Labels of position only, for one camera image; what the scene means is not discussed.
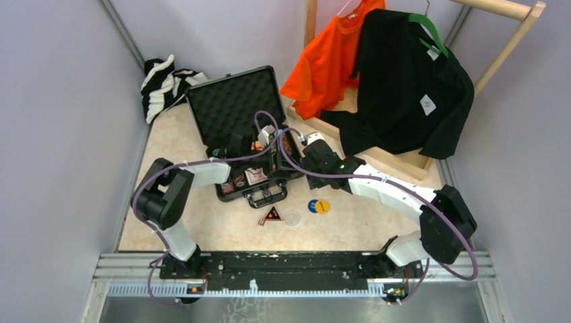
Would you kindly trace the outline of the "black poker set case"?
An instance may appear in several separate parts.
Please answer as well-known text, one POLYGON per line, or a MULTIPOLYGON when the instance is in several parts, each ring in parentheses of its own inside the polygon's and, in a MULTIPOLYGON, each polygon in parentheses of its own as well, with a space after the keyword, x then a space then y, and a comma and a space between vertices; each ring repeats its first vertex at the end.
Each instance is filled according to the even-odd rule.
MULTIPOLYGON (((202 143, 207 148, 208 157, 227 158, 227 144, 235 129, 251 129, 257 134, 267 125, 273 125, 279 131, 288 126, 275 71, 271 65, 195 85, 185 92, 185 98, 202 143)), ((294 150, 291 159, 300 161, 300 151, 292 134, 284 135, 288 137, 294 150)), ((253 186, 246 180, 244 187, 234 186, 234 192, 227 195, 222 194, 221 184, 216 184, 218 199, 230 202, 244 197, 254 209, 284 200, 288 195, 286 184, 303 175, 291 167, 279 151, 279 147, 283 147, 282 138, 276 145, 279 154, 278 166, 275 172, 264 172, 268 180, 253 186)), ((226 182, 233 183, 233 179, 240 175, 246 179, 244 172, 233 172, 231 168, 226 182)))

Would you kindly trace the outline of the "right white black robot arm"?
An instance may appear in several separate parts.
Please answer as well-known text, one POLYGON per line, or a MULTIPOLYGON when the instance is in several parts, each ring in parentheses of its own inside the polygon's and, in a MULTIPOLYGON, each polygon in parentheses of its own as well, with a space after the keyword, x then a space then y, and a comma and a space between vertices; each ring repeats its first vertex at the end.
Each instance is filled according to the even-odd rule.
POLYGON ((320 133, 307 136, 303 153, 301 163, 311 189, 330 186, 363 196, 419 225, 417 231, 396 237, 381 250, 379 268, 387 277, 397 277, 406 264, 425 258, 453 264, 477 229, 461 194, 452 186, 418 186, 393 178, 358 157, 341 159, 320 133))

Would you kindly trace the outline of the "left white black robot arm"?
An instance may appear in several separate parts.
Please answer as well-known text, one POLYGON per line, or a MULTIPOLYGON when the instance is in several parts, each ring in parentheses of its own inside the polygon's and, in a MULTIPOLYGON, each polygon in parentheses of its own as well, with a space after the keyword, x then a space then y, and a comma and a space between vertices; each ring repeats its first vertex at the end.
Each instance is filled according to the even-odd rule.
POLYGON ((155 159, 131 198, 135 216, 154 229, 176 260, 175 269, 192 279, 202 269, 197 243, 184 226, 182 214, 192 187, 223 184, 229 177, 228 162, 211 157, 203 161, 174 164, 155 159))

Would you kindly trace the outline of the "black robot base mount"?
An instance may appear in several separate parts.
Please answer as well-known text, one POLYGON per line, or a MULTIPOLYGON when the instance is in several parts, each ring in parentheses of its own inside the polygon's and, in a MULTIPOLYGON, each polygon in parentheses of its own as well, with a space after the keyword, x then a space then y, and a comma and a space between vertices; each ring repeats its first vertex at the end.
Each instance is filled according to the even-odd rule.
POLYGON ((363 291, 374 279, 416 279, 420 261, 393 264, 384 250, 328 252, 203 251, 194 263, 167 255, 149 263, 162 279, 198 279, 208 291, 363 291))

